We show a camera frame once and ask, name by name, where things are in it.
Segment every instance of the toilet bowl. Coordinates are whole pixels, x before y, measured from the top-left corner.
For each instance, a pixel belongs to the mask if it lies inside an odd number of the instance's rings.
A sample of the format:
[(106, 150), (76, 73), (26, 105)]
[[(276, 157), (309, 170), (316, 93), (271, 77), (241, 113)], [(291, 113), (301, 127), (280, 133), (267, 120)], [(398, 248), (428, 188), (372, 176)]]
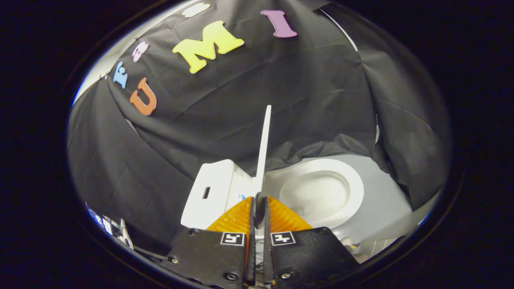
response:
[(359, 174), (334, 159), (315, 159), (265, 174), (263, 193), (296, 212), (313, 228), (333, 229), (351, 218), (364, 197)]

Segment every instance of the orange soft gripper pad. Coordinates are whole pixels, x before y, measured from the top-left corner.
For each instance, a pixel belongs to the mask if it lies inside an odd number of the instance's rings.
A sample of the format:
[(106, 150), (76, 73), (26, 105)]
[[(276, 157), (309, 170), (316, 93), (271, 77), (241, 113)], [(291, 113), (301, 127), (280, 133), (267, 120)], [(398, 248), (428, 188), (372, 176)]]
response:
[(268, 196), (270, 232), (309, 230), (312, 227), (293, 210)]
[(250, 234), (250, 204), (252, 198), (248, 197), (221, 215), (207, 230), (216, 232), (245, 233), (248, 239)]

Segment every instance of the yellow letter m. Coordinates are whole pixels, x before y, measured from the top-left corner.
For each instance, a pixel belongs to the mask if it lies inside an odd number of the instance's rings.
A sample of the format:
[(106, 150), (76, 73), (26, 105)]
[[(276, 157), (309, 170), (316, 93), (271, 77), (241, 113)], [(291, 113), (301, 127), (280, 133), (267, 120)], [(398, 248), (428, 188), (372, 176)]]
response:
[(223, 21), (216, 21), (204, 27), (203, 40), (184, 39), (173, 47), (173, 53), (180, 53), (189, 63), (189, 72), (197, 73), (207, 65), (207, 61), (198, 59), (197, 55), (207, 59), (215, 59), (216, 52), (214, 44), (218, 46), (218, 53), (225, 54), (234, 50), (245, 43), (242, 39), (237, 39), (223, 27)]

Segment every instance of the black cloth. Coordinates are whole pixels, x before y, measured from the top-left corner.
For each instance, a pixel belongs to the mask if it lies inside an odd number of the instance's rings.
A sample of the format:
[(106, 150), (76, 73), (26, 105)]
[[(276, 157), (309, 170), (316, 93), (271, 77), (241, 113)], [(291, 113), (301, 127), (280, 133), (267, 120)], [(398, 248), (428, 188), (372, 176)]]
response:
[[(180, 10), (136, 40), (119, 59), (125, 89), (112, 80), (117, 61), (107, 80), (74, 105), (69, 159), (78, 191), (94, 210), (169, 243), (183, 229), (180, 217), (203, 163), (228, 158), (255, 173), (268, 104), (266, 171), (305, 157), (373, 157), (407, 188), (413, 209), (443, 185), (450, 139), (442, 99), (419, 62), (388, 34), (325, 1), (210, 4), (191, 18)], [(283, 10), (298, 36), (274, 37), (262, 10)], [(184, 39), (201, 40), (202, 29), (218, 20), (245, 43), (191, 74), (172, 49)], [(132, 51), (142, 41), (150, 47), (134, 63)], [(143, 77), (157, 98), (149, 116), (129, 102)], [(139, 96), (145, 101), (141, 90)]]

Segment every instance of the toilet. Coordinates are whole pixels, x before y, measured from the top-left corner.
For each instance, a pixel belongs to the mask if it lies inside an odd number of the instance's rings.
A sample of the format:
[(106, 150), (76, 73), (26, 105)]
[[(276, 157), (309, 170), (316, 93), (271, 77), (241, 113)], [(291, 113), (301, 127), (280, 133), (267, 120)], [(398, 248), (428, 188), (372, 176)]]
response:
[(263, 193), (279, 200), (313, 228), (334, 229), (351, 218), (364, 197), (359, 174), (334, 159), (314, 159), (265, 174)]
[[(319, 158), (264, 173), (271, 105), (266, 107), (257, 172), (251, 177), (232, 160), (203, 164), (195, 179), (180, 223), (206, 229), (224, 212), (257, 193), (269, 195), (292, 209), (313, 228), (334, 230), (351, 218), (364, 197), (359, 174), (348, 164)], [(264, 229), (256, 231), (263, 238)]]

